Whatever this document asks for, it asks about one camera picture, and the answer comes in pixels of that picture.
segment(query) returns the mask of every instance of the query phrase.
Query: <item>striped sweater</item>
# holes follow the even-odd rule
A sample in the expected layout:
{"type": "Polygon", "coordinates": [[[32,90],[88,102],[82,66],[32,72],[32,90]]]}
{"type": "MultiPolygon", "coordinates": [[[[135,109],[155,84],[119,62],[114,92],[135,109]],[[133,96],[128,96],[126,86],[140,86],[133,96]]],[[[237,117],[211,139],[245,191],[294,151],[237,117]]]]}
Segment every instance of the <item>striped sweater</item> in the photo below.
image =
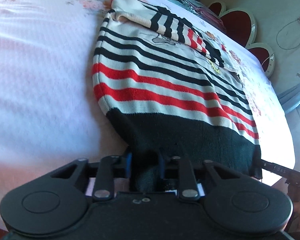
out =
{"type": "Polygon", "coordinates": [[[250,176],[258,132],[225,48],[166,8],[111,0],[100,29],[93,86],[133,152],[132,190],[158,183],[158,154],[211,159],[250,176]]]}

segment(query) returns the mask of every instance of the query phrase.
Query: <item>bed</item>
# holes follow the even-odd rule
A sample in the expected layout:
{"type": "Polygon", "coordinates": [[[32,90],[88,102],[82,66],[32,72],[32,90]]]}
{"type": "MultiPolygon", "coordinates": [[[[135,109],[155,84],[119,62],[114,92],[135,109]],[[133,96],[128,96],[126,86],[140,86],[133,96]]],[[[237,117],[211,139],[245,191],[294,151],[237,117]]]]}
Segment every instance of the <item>bed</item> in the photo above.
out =
{"type": "MultiPolygon", "coordinates": [[[[225,47],[253,112],[262,158],[293,168],[290,130],[259,61],[183,8],[143,1],[185,17],[225,47]]],[[[110,0],[0,0],[0,201],[74,159],[95,162],[127,147],[101,112],[91,80],[98,30],[109,9],[110,0]]],[[[263,172],[263,183],[279,179],[263,172]]]]}

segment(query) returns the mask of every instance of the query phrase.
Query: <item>bed sheet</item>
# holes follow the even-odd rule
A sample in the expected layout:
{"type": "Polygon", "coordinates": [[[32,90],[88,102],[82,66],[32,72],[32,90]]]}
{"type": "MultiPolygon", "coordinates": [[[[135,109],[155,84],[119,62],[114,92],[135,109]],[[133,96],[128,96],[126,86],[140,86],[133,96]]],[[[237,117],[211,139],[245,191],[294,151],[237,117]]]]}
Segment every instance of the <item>bed sheet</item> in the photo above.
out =
{"type": "MultiPolygon", "coordinates": [[[[258,127],[262,158],[293,168],[284,112],[258,60],[167,0],[145,0],[185,17],[222,43],[241,76],[258,127]]],[[[110,0],[0,0],[0,200],[76,158],[120,154],[126,144],[93,95],[91,67],[110,0]]],[[[263,182],[280,177],[263,173],[263,182]]],[[[5,228],[0,217],[0,228],[5,228]]]]}

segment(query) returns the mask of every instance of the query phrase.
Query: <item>dark red cushion panel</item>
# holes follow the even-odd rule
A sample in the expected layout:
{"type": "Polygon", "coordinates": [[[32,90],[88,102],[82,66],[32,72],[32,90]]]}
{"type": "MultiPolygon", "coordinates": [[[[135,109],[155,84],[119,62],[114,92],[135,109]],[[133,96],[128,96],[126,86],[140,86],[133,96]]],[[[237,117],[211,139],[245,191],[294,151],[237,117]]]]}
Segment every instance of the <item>dark red cushion panel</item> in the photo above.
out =
{"type": "Polygon", "coordinates": [[[227,36],[245,47],[251,34],[251,20],[243,11],[233,11],[221,17],[227,36]]]}
{"type": "MultiPolygon", "coordinates": [[[[253,55],[257,57],[257,59],[260,61],[260,64],[262,64],[264,60],[270,56],[269,52],[264,48],[252,48],[252,49],[248,49],[248,51],[250,51],[253,55]]],[[[268,65],[269,65],[269,59],[267,59],[262,65],[264,71],[268,69],[268,65]]]]}
{"type": "Polygon", "coordinates": [[[210,5],[209,9],[213,11],[216,15],[219,15],[222,9],[221,3],[215,2],[212,5],[210,5]]]}

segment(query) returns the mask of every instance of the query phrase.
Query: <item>silver bolt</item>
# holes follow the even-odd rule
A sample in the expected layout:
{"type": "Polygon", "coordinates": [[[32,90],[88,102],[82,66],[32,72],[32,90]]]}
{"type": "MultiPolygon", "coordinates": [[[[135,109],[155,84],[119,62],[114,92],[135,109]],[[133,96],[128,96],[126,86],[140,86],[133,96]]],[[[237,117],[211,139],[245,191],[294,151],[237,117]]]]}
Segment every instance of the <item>silver bolt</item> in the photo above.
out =
{"type": "Polygon", "coordinates": [[[141,200],[138,200],[138,199],[134,199],[134,200],[132,200],[132,203],[134,203],[134,204],[141,204],[141,200]]]}
{"type": "Polygon", "coordinates": [[[185,189],[183,192],[182,192],[182,195],[184,197],[197,197],[198,196],[198,192],[194,189],[185,189]]]}
{"type": "Polygon", "coordinates": [[[97,198],[107,198],[110,196],[110,192],[105,189],[100,189],[94,193],[94,196],[97,198]]]}

